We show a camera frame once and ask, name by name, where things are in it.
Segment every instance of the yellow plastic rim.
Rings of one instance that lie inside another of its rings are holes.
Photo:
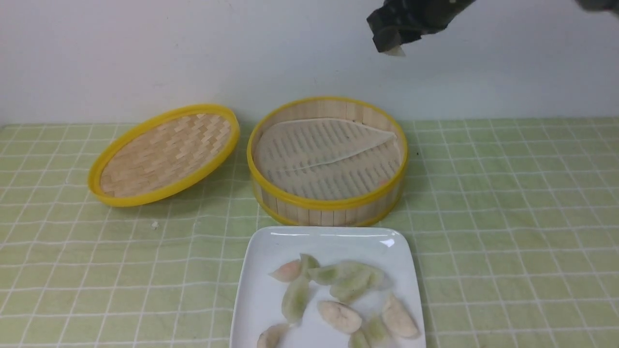
[[[125,145],[129,144],[141,134],[144,134],[147,131],[150,131],[151,129],[163,123],[166,123],[176,118],[196,115],[200,113],[219,115],[221,117],[224,117],[228,122],[230,122],[230,140],[227,144],[225,144],[221,152],[212,161],[173,184],[162,187],[155,191],[140,194],[138,196],[119,198],[109,196],[103,192],[100,184],[101,174],[103,172],[103,169],[107,166],[108,162],[116,155],[116,153],[120,149],[122,149]],[[230,156],[230,154],[236,147],[236,144],[238,143],[239,137],[240,127],[238,125],[238,121],[236,120],[234,112],[221,105],[197,104],[171,110],[159,116],[151,118],[144,123],[138,124],[137,126],[130,129],[127,133],[119,137],[117,140],[112,142],[110,146],[108,146],[107,149],[105,149],[101,153],[101,155],[99,155],[95,163],[90,168],[90,172],[88,174],[88,187],[90,191],[101,202],[113,207],[141,206],[143,204],[156,202],[161,199],[170,197],[176,193],[179,193],[180,191],[187,189],[190,186],[195,185],[198,181],[204,179],[208,174],[211,174],[223,163],[223,161],[228,158],[228,156]]]
[[[297,221],[290,220],[290,219],[287,219],[287,218],[279,215],[273,209],[269,208],[266,204],[264,204],[264,202],[261,199],[258,199],[258,195],[256,194],[256,187],[255,186],[253,187],[253,190],[254,190],[254,195],[256,196],[256,200],[258,201],[258,204],[260,205],[260,207],[263,208],[264,211],[266,211],[267,214],[269,214],[275,221],[279,222],[282,225],[299,226],[299,223]],[[369,220],[358,222],[358,223],[356,223],[356,224],[354,224],[352,226],[353,227],[372,226],[372,225],[378,223],[380,220],[383,220],[387,215],[389,215],[389,213],[397,205],[397,203],[400,201],[400,199],[402,199],[402,193],[403,192],[404,192],[404,190],[400,189],[400,191],[397,193],[396,200],[393,203],[391,203],[387,207],[387,209],[382,211],[380,214],[378,214],[377,216],[375,216],[375,217],[373,217],[373,218],[371,218]]]
[[[273,185],[272,183],[270,183],[268,180],[266,180],[264,178],[264,176],[260,173],[260,171],[258,170],[258,168],[256,167],[256,164],[254,163],[254,159],[251,153],[251,145],[254,142],[254,138],[256,137],[256,133],[259,129],[262,128],[262,126],[274,115],[278,114],[280,111],[292,107],[294,105],[297,104],[302,104],[302,103],[306,103],[306,102],[313,102],[316,100],[337,100],[340,102],[349,102],[349,103],[356,103],[359,104],[361,106],[367,107],[367,108],[371,108],[372,110],[376,111],[377,113],[380,113],[381,115],[385,116],[385,118],[387,118],[389,120],[389,122],[391,122],[393,124],[393,126],[396,129],[397,135],[398,137],[400,137],[402,140],[404,140],[404,153],[403,153],[403,159],[402,159],[402,165],[400,166],[400,168],[398,168],[396,174],[384,185],[380,186],[378,189],[366,193],[362,196],[358,196],[358,197],[352,197],[352,198],[347,198],[347,199],[340,199],[340,200],[336,200],[336,201],[320,201],[318,199],[309,199],[309,198],[304,198],[304,197],[299,197],[299,196],[295,196],[294,194],[290,194],[280,188],[278,188],[277,186]],[[406,166],[408,163],[408,159],[409,159],[409,147],[406,141],[406,135],[404,134],[404,131],[402,130],[402,127],[400,127],[399,124],[397,124],[397,122],[395,121],[395,119],[393,117],[391,117],[391,115],[387,114],[385,111],[382,111],[381,109],[375,107],[374,105],[368,104],[366,102],[362,102],[360,100],[355,100],[355,99],[350,99],[350,98],[344,98],[344,97],[333,97],[333,96],[325,96],[325,97],[311,97],[311,98],[305,98],[305,99],[300,99],[300,100],[296,100],[294,102],[282,105],[281,107],[275,109],[274,111],[272,111],[271,113],[269,113],[265,118],[263,118],[258,125],[254,128],[254,130],[251,132],[251,135],[249,136],[249,142],[248,142],[248,146],[247,146],[247,163],[249,165],[249,172],[251,173],[252,177],[254,178],[254,180],[256,180],[256,182],[260,185],[260,187],[262,187],[265,191],[267,191],[269,194],[271,194],[272,196],[276,197],[277,199],[281,199],[282,201],[285,201],[287,203],[293,204],[297,207],[301,207],[301,208],[305,208],[305,209],[314,209],[314,210],[342,210],[342,209],[353,209],[368,203],[371,203],[375,200],[377,200],[378,198],[380,198],[382,195],[386,194],[387,192],[389,192],[390,190],[393,189],[393,187],[395,187],[395,185],[400,181],[400,179],[402,179],[402,177],[404,176],[404,173],[406,171]]]

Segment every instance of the white square plate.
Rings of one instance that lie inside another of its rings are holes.
[[[422,335],[398,339],[401,348],[425,348],[425,330],[415,266],[406,239],[386,228],[361,227],[266,227],[251,237],[243,261],[232,317],[230,348],[256,346],[258,336],[269,326],[284,323],[281,305],[287,284],[269,273],[300,253],[314,256],[322,266],[346,259],[381,268],[393,282],[390,290],[413,316]],[[329,287],[310,283],[311,300],[299,327],[292,328],[278,348],[348,347],[349,335],[325,323],[316,304],[332,300]],[[379,313],[388,291],[370,292],[351,307],[362,315]]]

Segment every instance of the steamed dumpling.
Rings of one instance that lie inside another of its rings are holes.
[[[318,302],[318,313],[334,329],[352,334],[361,327],[361,316],[354,309],[335,301]]]
[[[279,340],[288,331],[288,324],[277,324],[266,329],[258,337],[256,348],[276,348]]]
[[[391,342],[391,335],[381,317],[374,315],[366,324],[365,337],[372,348],[385,347]]]
[[[363,330],[359,329],[350,335],[348,348],[371,348]]]
[[[419,334],[413,318],[393,293],[389,294],[383,305],[383,321],[396,336],[412,338]]]
[[[338,264],[309,269],[308,275],[312,281],[315,281],[320,285],[333,285],[337,281],[362,270],[367,270],[370,272],[369,287],[377,288],[383,284],[385,275],[382,270],[374,266],[370,266],[369,264],[357,261],[342,261]]]
[[[355,272],[331,286],[329,293],[339,302],[352,303],[360,298],[370,287],[371,273],[362,269]]]
[[[309,254],[301,254],[301,274],[310,279],[309,270],[320,268],[318,260]]]
[[[358,272],[361,270],[367,270],[370,272],[370,283],[369,287],[377,288],[383,284],[383,280],[385,278],[385,273],[382,269],[370,266],[369,264],[361,263],[358,261],[342,261],[339,264],[340,273],[342,276],[349,275],[354,272]]]
[[[310,297],[310,280],[299,277],[292,281],[282,299],[282,314],[289,324],[301,321]]]
[[[309,278],[320,285],[332,285],[340,277],[338,265],[332,264],[320,268],[308,269]]]
[[[294,281],[301,274],[301,260],[296,259],[281,265],[269,275],[283,283]]]

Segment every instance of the white wall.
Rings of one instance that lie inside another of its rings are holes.
[[[258,120],[336,94],[396,118],[619,115],[619,20],[573,0],[478,0],[378,54],[382,0],[0,0],[5,122],[142,121],[190,103]]]

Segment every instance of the white grid line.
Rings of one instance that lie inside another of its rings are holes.
[[[92,132],[92,129],[93,129],[93,126],[91,126],[91,127],[90,127],[90,130],[89,130],[89,136],[90,136],[90,133]],[[60,192],[61,192],[61,190],[60,190],[60,191],[58,191],[58,193],[56,194],[56,199],[58,199],[58,197],[60,197]],[[49,210],[48,210],[48,212],[47,212],[47,216],[46,216],[46,219],[45,219],[45,220],[47,220],[47,219],[49,218],[49,216],[50,216],[50,214],[51,214],[51,210],[52,210],[52,209],[51,209],[51,207],[50,207],[50,209],[49,209]],[[41,231],[42,231],[42,230],[43,230],[43,225],[41,225],[41,227],[39,228],[39,231],[38,231],[38,233],[37,233],[37,237],[35,237],[35,239],[37,239],[37,238],[38,238],[38,235],[39,235],[39,233],[41,233]],[[63,253],[64,253],[64,250],[66,249],[67,245],[68,245],[68,244],[63,245],[62,250],[60,251],[60,253],[58,253],[58,256],[56,257],[56,261],[54,262],[54,266],[52,266],[52,267],[51,267],[50,274],[48,275],[47,280],[45,281],[45,286],[43,286],[43,291],[41,291],[41,294],[39,295],[39,298],[38,298],[38,300],[37,300],[37,304],[35,305],[34,313],[36,313],[36,312],[37,312],[37,310],[38,310],[39,306],[41,305],[41,301],[43,300],[43,296],[45,295],[45,289],[47,289],[47,288],[48,288],[48,286],[49,286],[49,284],[50,284],[50,281],[51,281],[51,279],[52,279],[52,277],[53,277],[53,274],[54,274],[54,272],[55,272],[55,270],[56,270],[57,264],[58,264],[58,262],[60,261],[60,259],[63,257]],[[31,316],[31,317],[30,317],[30,319],[28,319],[28,323],[26,324],[26,327],[24,328],[24,333],[22,334],[22,338],[21,338],[21,340],[19,341],[19,345],[18,345],[17,347],[22,347],[22,346],[23,346],[23,344],[24,344],[24,340],[25,340],[25,338],[26,338],[26,336],[27,336],[27,334],[28,334],[28,330],[30,329],[30,325],[32,324],[32,320],[33,320],[33,319],[34,319],[34,316]]]
[[[237,163],[237,159],[238,159],[238,154],[239,152],[235,152],[234,154],[234,164],[232,166],[232,177],[234,178],[235,174],[236,174],[236,163]],[[233,196],[234,193],[234,182],[232,183],[232,185],[230,185],[230,197]],[[222,259],[219,262],[219,270],[217,271],[217,285],[215,285],[215,296],[213,298],[213,307],[215,306],[215,304],[217,303],[217,295],[219,294],[219,282],[221,280],[221,276],[222,276],[222,268],[223,268],[223,252],[226,249],[226,237],[228,236],[228,222],[230,221],[229,217],[230,217],[230,209],[232,208],[232,199],[228,200],[228,209],[226,211],[226,226],[225,229],[223,230],[223,240],[222,240],[222,251],[219,255],[219,258]],[[209,329],[209,338],[213,337],[213,330],[215,329],[215,311],[213,311],[212,316],[210,317],[210,329]],[[209,341],[209,346],[208,348],[211,348],[212,345],[212,340]]]
[[[494,129],[494,127],[492,125],[490,125],[490,129],[492,130],[492,134],[496,137],[496,131],[495,131],[495,129]],[[509,167],[509,169],[510,169],[510,171],[511,171],[513,177],[514,177],[514,179],[516,180],[516,184],[518,185],[518,188],[522,189],[520,181],[518,181],[516,173],[514,172],[512,166],[511,166],[511,162],[509,162],[509,160],[507,160],[507,156],[505,155],[504,152],[503,152],[503,155],[505,157],[505,160],[506,160],[505,162],[507,163],[507,166]],[[493,193],[493,194],[495,195],[495,199],[498,202],[498,197],[496,196],[496,193]],[[525,200],[527,206],[530,209],[530,205],[529,205],[529,202],[527,201],[526,197],[524,197],[524,200]],[[536,226],[539,226],[539,223],[537,222],[537,219],[535,218],[535,215],[533,214],[533,212],[531,212],[531,214],[532,214],[532,217],[533,217],[533,219],[535,221]],[[505,223],[505,225],[508,228],[509,237],[511,238],[512,242],[514,243],[514,246],[516,247],[516,251],[517,251],[516,255],[518,256],[518,261],[520,261],[520,266],[522,267],[522,270],[524,272],[527,272],[527,268],[525,267],[524,260],[522,259],[522,254],[518,250],[518,244],[516,243],[516,239],[514,238],[514,234],[509,229],[509,224],[508,224],[507,216],[505,216],[505,213],[504,213],[503,210],[501,210],[501,216],[503,217],[503,222]],[[539,310],[540,314],[542,315],[542,318],[544,320],[544,324],[546,325],[546,328],[548,330],[548,335],[550,336],[550,339],[552,340],[553,345],[556,348],[559,348],[557,343],[556,343],[556,337],[555,337],[554,333],[552,332],[552,329],[550,327],[550,323],[548,322],[548,318],[546,317],[546,314],[544,313],[544,310],[543,310],[542,304],[540,302],[539,296],[537,295],[537,291],[536,291],[535,287],[533,286],[533,282],[531,281],[530,277],[527,277],[527,280],[528,280],[528,284],[529,284],[530,290],[533,293],[533,296],[535,298],[534,302],[537,304],[537,309]]]
[[[468,129],[465,129],[465,130],[466,130],[467,136],[470,136]],[[447,139],[444,136],[444,132],[441,131],[441,134],[443,135],[443,141],[445,142],[445,144],[447,144]],[[456,170],[456,166],[455,166],[455,164],[453,162],[453,158],[451,156],[451,150],[449,149],[449,146],[446,145],[446,147],[447,147],[447,154],[449,155],[449,159],[451,161],[452,168],[453,168],[454,172],[456,172],[457,170]],[[461,181],[461,179],[459,177],[458,177],[457,181],[458,181],[458,185],[460,186],[460,190],[464,191],[464,185],[462,184],[462,181]],[[438,206],[438,199],[436,197],[436,192],[434,190],[432,192],[433,192],[436,204]],[[469,212],[470,219],[473,222],[473,227],[477,231],[476,232],[477,239],[481,243],[482,240],[479,237],[479,228],[478,228],[477,223],[475,221],[475,218],[474,218],[474,216],[473,216],[473,214],[471,212],[470,204],[469,204],[468,199],[466,198],[466,195],[464,196],[464,203],[465,203],[466,208],[467,208],[467,210]],[[442,215],[440,215],[440,217],[441,217],[441,224],[443,225],[443,229],[445,229],[444,228],[444,222],[443,222]],[[452,259],[452,261],[454,263],[454,267],[456,268],[456,272],[458,273],[458,275],[460,275],[460,269],[458,267],[458,263],[456,262],[456,257],[455,257],[455,254],[454,254],[453,247],[451,246],[451,240],[449,239],[449,237],[447,237],[447,244],[448,244],[448,247],[449,247],[449,251],[451,252],[451,259]],[[488,259],[488,255],[487,254],[485,254],[485,262],[486,262],[486,266],[488,267],[490,272],[492,272],[491,267],[490,267],[490,260]],[[458,284],[460,286],[460,291],[462,293],[462,299],[466,301],[466,294],[464,293],[464,286],[462,285],[462,279],[460,277],[458,278]],[[496,291],[498,293],[498,286],[497,286],[496,280],[494,278],[493,278],[493,284],[494,284],[494,286],[496,288]],[[508,327],[513,328],[512,324],[511,324],[511,320],[509,319],[509,315],[508,315],[507,309],[505,308],[505,304],[501,301],[500,305],[501,305],[501,309],[503,311],[503,314],[504,314],[504,316],[505,316],[505,318],[507,320]],[[477,328],[474,327],[475,324],[474,324],[474,322],[472,320],[472,316],[470,314],[470,308],[469,308],[468,305],[466,305],[466,309],[467,309],[467,313],[469,314],[469,319],[470,319],[470,323],[471,323],[472,329],[474,330],[474,332],[476,332]],[[477,345],[479,346],[480,344],[479,344],[479,339],[477,338],[477,335],[475,335],[474,338],[475,338],[475,343],[477,343]],[[518,341],[516,340],[516,336],[514,334],[512,334],[512,340],[513,340],[514,344],[516,345],[516,347],[518,348]]]

